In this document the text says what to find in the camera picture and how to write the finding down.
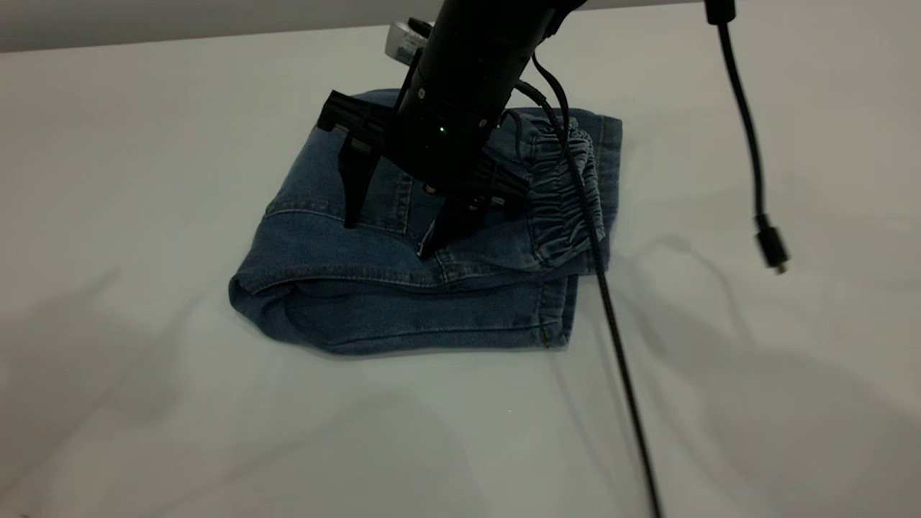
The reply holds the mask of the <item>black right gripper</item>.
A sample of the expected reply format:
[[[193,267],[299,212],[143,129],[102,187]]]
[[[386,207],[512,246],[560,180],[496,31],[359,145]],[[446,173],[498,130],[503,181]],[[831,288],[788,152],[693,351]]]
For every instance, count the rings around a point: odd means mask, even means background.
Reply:
[[[451,91],[412,79],[392,107],[333,91],[318,127],[345,133],[337,168],[342,181],[343,226],[352,229],[366,202],[381,158],[448,198],[425,230],[417,257],[425,261],[456,240],[480,232],[492,202],[519,209],[527,182],[486,153],[516,80]]]

